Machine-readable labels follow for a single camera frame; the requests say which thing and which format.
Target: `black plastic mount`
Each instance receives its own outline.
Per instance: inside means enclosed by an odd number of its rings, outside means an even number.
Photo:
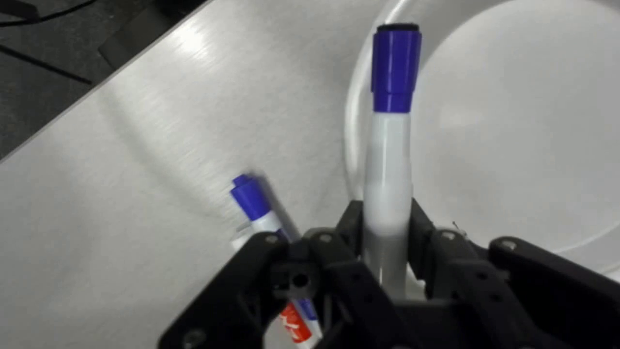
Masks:
[[[161,338],[159,349],[260,349],[289,298],[312,298],[320,348],[612,349],[620,286],[519,239],[488,251],[436,230],[413,201],[409,267],[428,301],[394,305],[361,263],[363,204],[297,245],[256,235]]]

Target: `marker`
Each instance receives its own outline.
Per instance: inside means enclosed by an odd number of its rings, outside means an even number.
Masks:
[[[421,42],[417,26],[382,26],[372,47],[374,119],[364,179],[363,257],[392,299],[405,298],[413,197],[409,113]]]
[[[277,235],[285,237],[289,243],[295,243],[301,239],[283,228],[281,220],[273,212],[268,197],[264,195],[256,179],[248,175],[240,175],[233,181],[233,185],[235,189],[231,191],[231,197],[250,220],[254,234],[275,232]],[[250,237],[242,237],[235,241],[233,247],[240,249],[248,239]],[[324,336],[310,299],[291,299],[287,309],[281,313],[281,319],[285,321],[285,327],[299,348],[308,348],[308,344],[310,348],[314,348]],[[304,334],[302,331],[304,327],[310,329],[312,336],[306,342],[299,344],[295,338],[301,338],[299,334]]]

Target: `white surface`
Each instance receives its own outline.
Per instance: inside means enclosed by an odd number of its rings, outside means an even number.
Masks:
[[[620,22],[574,3],[483,14],[426,63],[413,179],[434,216],[467,216],[473,234],[545,228],[545,245],[616,226]],[[481,11],[428,5],[426,40]],[[301,232],[333,226],[345,92],[380,7],[215,0],[6,160],[2,349],[153,349],[231,255],[237,170],[264,170]]]
[[[405,298],[411,216],[409,115],[372,119],[364,185],[364,263],[390,298]]]

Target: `red label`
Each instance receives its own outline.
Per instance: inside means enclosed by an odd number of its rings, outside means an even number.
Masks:
[[[279,317],[295,344],[302,344],[310,340],[312,336],[310,329],[306,327],[304,319],[299,315],[299,311],[291,303],[285,307],[285,311]]]

